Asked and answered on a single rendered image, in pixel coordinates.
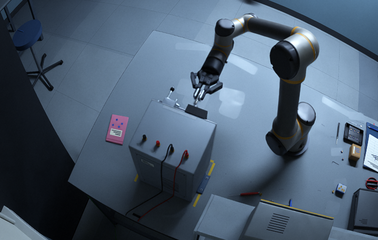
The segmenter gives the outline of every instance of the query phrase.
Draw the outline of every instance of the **black electronic device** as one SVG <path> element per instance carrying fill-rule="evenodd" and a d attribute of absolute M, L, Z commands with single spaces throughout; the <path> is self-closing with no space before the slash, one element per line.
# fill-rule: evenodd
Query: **black electronic device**
<path fill-rule="evenodd" d="M 378 191 L 360 188 L 352 197 L 348 230 L 378 236 Z"/>
<path fill-rule="evenodd" d="M 343 134 L 343 139 L 345 141 L 362 146 L 363 137 L 364 130 L 352 126 L 349 123 L 345 123 L 345 133 Z"/>

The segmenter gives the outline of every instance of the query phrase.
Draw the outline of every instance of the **pink card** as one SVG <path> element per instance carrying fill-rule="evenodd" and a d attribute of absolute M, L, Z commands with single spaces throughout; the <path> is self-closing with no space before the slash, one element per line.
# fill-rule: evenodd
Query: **pink card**
<path fill-rule="evenodd" d="M 127 128 L 128 117 L 112 115 L 109 122 L 106 140 L 111 143 L 122 145 L 124 142 L 125 129 Z"/>

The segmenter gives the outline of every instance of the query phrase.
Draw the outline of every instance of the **small blue box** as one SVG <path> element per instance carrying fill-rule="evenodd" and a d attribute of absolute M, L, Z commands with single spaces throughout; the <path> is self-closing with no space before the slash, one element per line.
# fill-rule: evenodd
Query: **small blue box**
<path fill-rule="evenodd" d="M 341 193 L 341 194 L 345 194 L 346 188 L 347 188 L 347 186 L 339 183 L 339 184 L 337 184 L 336 192 Z"/>

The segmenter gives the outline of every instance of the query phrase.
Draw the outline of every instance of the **blue stool seat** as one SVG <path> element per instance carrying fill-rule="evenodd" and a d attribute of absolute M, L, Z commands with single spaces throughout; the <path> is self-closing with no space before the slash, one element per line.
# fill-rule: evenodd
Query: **blue stool seat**
<path fill-rule="evenodd" d="M 38 71 L 28 71 L 27 74 L 38 74 L 36 77 L 36 80 L 33 83 L 33 87 L 36 84 L 39 77 L 43 76 L 45 82 L 47 83 L 47 88 L 49 90 L 53 90 L 53 86 L 50 84 L 50 82 L 47 80 L 47 77 L 44 75 L 45 72 L 51 70 L 57 65 L 61 65 L 63 63 L 62 60 L 48 66 L 45 69 L 43 68 L 43 62 L 46 57 L 46 54 L 43 54 L 42 61 L 39 63 L 39 60 L 37 59 L 36 52 L 33 49 L 33 45 L 37 42 L 40 35 L 42 34 L 42 24 L 39 20 L 31 20 L 26 23 L 24 23 L 22 26 L 20 26 L 17 31 L 14 34 L 14 37 L 12 38 L 12 41 L 14 43 L 15 48 L 17 51 L 24 51 L 28 48 L 31 50 L 31 54 L 33 54 L 34 61 L 36 62 L 36 66 Z"/>

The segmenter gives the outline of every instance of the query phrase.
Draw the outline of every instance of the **vent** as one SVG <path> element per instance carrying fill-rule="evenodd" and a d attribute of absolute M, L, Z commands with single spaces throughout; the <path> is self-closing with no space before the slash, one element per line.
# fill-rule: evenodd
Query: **vent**
<path fill-rule="evenodd" d="M 168 188 L 170 190 L 173 190 L 173 181 L 170 181 L 168 179 L 162 178 L 162 185 L 164 186 L 164 188 Z M 179 193 L 179 191 L 178 191 L 178 183 L 175 183 L 174 191 L 176 193 Z"/>
<path fill-rule="evenodd" d="M 268 223 L 267 230 L 282 234 L 287 227 L 289 218 L 289 216 L 273 213 L 273 216 L 271 217 L 271 220 Z"/>

